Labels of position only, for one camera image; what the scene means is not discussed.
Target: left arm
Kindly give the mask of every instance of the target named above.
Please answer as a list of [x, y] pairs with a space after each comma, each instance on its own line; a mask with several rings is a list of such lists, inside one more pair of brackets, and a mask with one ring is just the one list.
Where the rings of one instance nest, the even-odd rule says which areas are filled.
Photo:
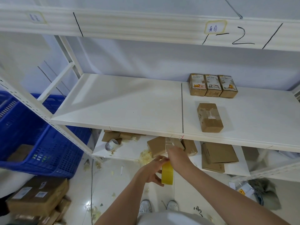
[[169, 159], [164, 156], [157, 156], [152, 162], [141, 167], [128, 186], [106, 212], [100, 216], [95, 225], [135, 225], [145, 183], [155, 182], [160, 186], [164, 186], [156, 173], [161, 173], [162, 165], [168, 161]]

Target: lower shelf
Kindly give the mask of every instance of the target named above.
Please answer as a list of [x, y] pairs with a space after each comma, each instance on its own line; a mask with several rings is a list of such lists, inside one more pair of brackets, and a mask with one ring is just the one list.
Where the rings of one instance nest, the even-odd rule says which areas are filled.
[[[110, 159], [121, 159], [137, 161], [140, 157], [141, 152], [148, 150], [147, 141], [157, 136], [141, 136], [137, 141], [123, 141], [121, 145], [114, 151], [114, 153], [105, 150], [106, 142], [102, 142], [104, 132], [102, 131], [99, 140], [94, 149], [94, 156], [100, 156]], [[202, 156], [201, 156], [201, 142], [194, 141], [198, 150], [198, 154], [191, 156], [190, 160], [201, 170], [202, 169]], [[250, 176], [249, 169], [244, 157], [244, 153], [241, 146], [233, 145], [234, 151], [238, 157], [239, 162], [225, 164], [225, 174]]]

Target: right hand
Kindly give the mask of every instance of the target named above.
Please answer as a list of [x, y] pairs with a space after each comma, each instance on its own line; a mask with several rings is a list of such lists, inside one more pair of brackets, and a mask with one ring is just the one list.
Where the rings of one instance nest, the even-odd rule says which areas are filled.
[[172, 147], [167, 151], [173, 169], [179, 174], [190, 166], [194, 166], [188, 155], [180, 147]]

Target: left hand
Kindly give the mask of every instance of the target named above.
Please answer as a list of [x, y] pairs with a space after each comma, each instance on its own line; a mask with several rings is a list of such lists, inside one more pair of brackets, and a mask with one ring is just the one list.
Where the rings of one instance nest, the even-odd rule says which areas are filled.
[[146, 182], [148, 183], [154, 182], [157, 185], [164, 186], [164, 184], [161, 183], [161, 179], [156, 175], [156, 173], [161, 174], [161, 167], [168, 161], [169, 158], [159, 155], [150, 163], [141, 167], [137, 174], [140, 174], [143, 178], [145, 178]]

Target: right arm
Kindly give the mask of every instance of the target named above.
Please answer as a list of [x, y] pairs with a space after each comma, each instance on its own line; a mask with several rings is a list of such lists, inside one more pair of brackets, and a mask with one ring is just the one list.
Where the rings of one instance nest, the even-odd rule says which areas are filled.
[[176, 172], [188, 181], [230, 225], [290, 225], [268, 209], [217, 181], [190, 161], [178, 147], [168, 150]]

